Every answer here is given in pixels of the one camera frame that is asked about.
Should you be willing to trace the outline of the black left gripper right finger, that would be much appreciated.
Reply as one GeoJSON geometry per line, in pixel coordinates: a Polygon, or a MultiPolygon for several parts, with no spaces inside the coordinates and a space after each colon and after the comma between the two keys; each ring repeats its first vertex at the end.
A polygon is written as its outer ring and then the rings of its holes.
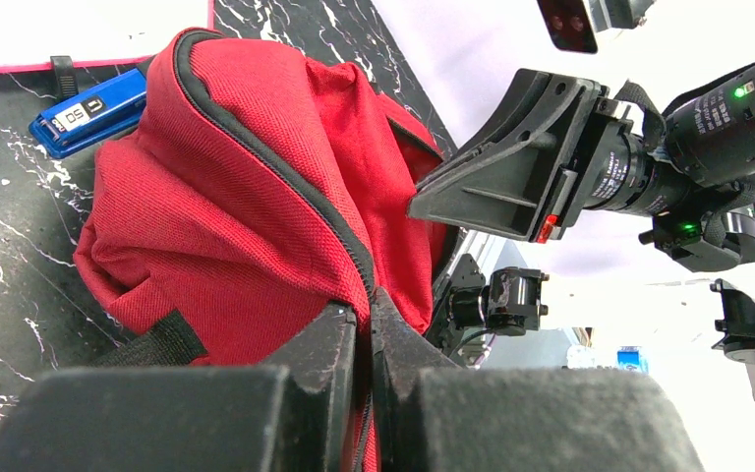
{"type": "Polygon", "coordinates": [[[378,290],[374,418],[384,471],[699,471],[676,408],[619,370],[479,370],[448,360],[378,290]]]}

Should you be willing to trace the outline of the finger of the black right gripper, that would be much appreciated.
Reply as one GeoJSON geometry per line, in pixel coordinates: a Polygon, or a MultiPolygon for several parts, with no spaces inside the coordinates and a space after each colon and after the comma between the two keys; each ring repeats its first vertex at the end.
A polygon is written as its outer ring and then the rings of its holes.
{"type": "Polygon", "coordinates": [[[571,143],[529,140],[466,152],[417,185],[408,214],[522,242],[562,222],[576,172],[571,143]]]}
{"type": "Polygon", "coordinates": [[[538,112],[542,119],[551,118],[566,98],[575,98],[583,92],[587,98],[600,97],[603,85],[559,73],[519,69],[492,115],[456,152],[456,158],[477,155],[484,147],[498,144],[532,112],[538,112]]]}

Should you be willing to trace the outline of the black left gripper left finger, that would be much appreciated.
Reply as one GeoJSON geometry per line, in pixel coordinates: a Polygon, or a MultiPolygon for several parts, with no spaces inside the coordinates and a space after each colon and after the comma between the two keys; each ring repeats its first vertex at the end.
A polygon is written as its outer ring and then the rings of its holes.
{"type": "Polygon", "coordinates": [[[0,471],[343,470],[355,337],[329,304],[254,366],[47,375],[2,424],[0,471]]]}

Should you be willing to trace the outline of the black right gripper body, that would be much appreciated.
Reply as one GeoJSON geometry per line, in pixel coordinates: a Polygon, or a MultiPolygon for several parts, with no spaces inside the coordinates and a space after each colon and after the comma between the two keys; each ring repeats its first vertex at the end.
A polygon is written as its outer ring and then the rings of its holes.
{"type": "Polygon", "coordinates": [[[576,142],[561,154],[552,175],[548,200],[540,206],[533,241],[560,239],[585,210],[617,210],[627,206],[635,174],[635,135],[627,117],[630,105],[601,86],[590,102],[590,114],[570,131],[576,142]]]}

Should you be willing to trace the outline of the red student backpack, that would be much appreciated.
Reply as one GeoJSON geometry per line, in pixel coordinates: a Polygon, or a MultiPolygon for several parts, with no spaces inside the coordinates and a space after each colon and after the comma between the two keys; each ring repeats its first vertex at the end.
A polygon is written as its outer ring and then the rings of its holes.
{"type": "Polygon", "coordinates": [[[353,464],[383,470],[371,305],[383,290],[423,334],[458,244],[408,213],[442,163],[428,128],[354,63],[185,29],[147,65],[136,130],[94,162],[74,261],[102,309],[138,335],[188,328],[197,367],[253,365],[328,304],[351,309],[353,464]]]}

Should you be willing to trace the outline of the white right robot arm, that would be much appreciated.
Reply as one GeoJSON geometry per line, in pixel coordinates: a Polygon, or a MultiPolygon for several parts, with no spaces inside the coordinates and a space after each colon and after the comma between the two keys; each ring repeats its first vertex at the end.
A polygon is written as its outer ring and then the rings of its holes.
{"type": "Polygon", "coordinates": [[[639,240],[693,272],[755,263],[755,63],[664,111],[627,83],[521,69],[408,212],[543,244],[585,211],[647,217],[639,240]]]}

